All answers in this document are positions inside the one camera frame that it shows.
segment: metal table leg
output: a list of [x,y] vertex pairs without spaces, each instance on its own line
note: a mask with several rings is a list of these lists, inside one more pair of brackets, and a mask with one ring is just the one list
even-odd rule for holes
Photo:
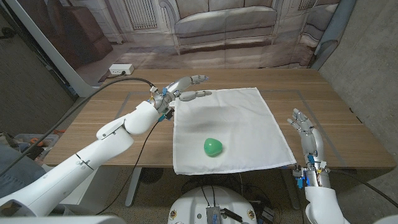
[[282,173],[282,177],[284,178],[284,182],[289,193],[290,202],[292,203],[292,207],[296,210],[300,210],[300,201],[299,195],[297,194],[296,190],[296,183],[294,182],[292,176],[291,169],[281,169],[280,172]]
[[130,180],[129,192],[126,196],[125,206],[131,207],[134,201],[134,197],[136,196],[137,186],[139,182],[139,176],[141,175],[141,167],[136,167],[134,172],[132,173],[132,177]]

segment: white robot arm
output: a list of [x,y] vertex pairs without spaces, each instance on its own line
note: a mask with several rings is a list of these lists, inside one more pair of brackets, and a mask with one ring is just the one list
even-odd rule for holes
[[[143,134],[157,120],[171,118],[173,109],[169,107],[169,103],[180,97],[182,91],[190,85],[199,84],[207,79],[208,77],[204,75],[184,77],[164,88],[162,93],[159,93],[156,87],[152,87],[151,92],[154,96],[151,99],[143,101],[132,113],[103,126],[97,132],[97,141],[72,155],[27,187],[0,198],[0,217],[47,216],[95,169],[129,149],[134,143],[131,134]],[[209,91],[201,91],[183,100],[193,100],[194,96],[210,94]]]
[[349,224],[337,202],[335,190],[330,188],[329,169],[326,168],[323,140],[311,121],[298,109],[293,110],[289,122],[299,133],[307,168],[296,167],[293,175],[299,188],[307,180],[305,197],[310,202],[305,214],[312,224]]

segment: green ball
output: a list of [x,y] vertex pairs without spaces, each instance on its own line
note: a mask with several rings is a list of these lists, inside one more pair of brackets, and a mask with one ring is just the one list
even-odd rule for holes
[[205,153],[208,156],[217,156],[221,151],[223,150],[223,144],[217,140],[217,139],[213,139],[213,138],[208,138],[205,141]]

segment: white towel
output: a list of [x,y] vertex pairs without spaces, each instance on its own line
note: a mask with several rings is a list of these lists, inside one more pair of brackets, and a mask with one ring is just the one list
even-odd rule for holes
[[[173,165],[176,174],[226,174],[295,164],[285,137],[257,88],[210,90],[189,102],[176,100]],[[216,157],[204,143],[223,144]]]

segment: power strip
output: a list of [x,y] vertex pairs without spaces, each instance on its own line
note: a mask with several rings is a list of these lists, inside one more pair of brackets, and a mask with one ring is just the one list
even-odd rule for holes
[[120,75],[123,71],[126,72],[126,75],[131,75],[132,71],[134,71],[134,67],[132,64],[113,64],[109,71],[112,75]]

